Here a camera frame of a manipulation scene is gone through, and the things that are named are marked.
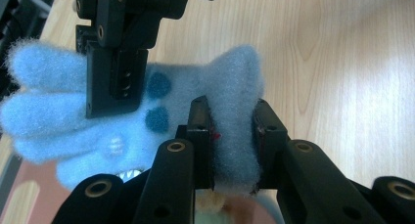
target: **wooden table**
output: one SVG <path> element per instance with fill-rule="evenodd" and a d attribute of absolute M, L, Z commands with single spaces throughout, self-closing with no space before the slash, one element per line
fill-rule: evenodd
<path fill-rule="evenodd" d="M 55 0 L 42 40 L 74 48 L 72 2 Z M 252 44 L 292 138 L 365 186 L 415 181 L 414 11 L 415 0 L 189 0 L 180 21 L 161 22 L 149 61 L 207 63 Z"/>

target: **black metal bracket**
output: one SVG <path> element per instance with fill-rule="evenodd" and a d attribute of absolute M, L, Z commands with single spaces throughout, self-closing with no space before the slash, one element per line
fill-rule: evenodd
<path fill-rule="evenodd" d="M 188 0 L 76 0 L 76 51 L 87 55 L 86 117 L 134 112 L 143 93 L 148 49 L 162 18 L 178 20 Z"/>
<path fill-rule="evenodd" d="M 114 175 L 84 180 L 54 223 L 193 223 L 194 190 L 214 189 L 213 128 L 207 99 L 195 99 L 188 125 L 161 144 L 151 170 L 123 185 Z M 368 189 L 349 181 L 317 145 L 290 140 L 263 100 L 253 130 L 263 171 L 258 187 L 278 190 L 286 223 L 415 223 L 414 183 L 381 177 Z"/>

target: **wooden surface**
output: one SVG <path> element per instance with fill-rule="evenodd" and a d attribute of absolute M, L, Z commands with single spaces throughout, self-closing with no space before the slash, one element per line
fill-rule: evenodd
<path fill-rule="evenodd" d="M 42 39 L 74 48 L 73 0 Z M 264 99 L 292 138 L 319 145 L 350 179 L 415 181 L 415 0 L 189 0 L 163 20 L 150 62 L 206 63 L 252 44 Z"/>

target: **dark blue dot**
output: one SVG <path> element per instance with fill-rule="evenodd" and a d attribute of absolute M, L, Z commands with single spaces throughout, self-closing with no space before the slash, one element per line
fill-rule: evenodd
<path fill-rule="evenodd" d="M 146 126 L 156 133 L 165 133 L 168 130 L 168 112 L 165 107 L 149 110 L 146 115 Z"/>
<path fill-rule="evenodd" d="M 147 93 L 150 99 L 160 99 L 171 90 L 171 82 L 165 74 L 156 72 L 150 77 Z"/>

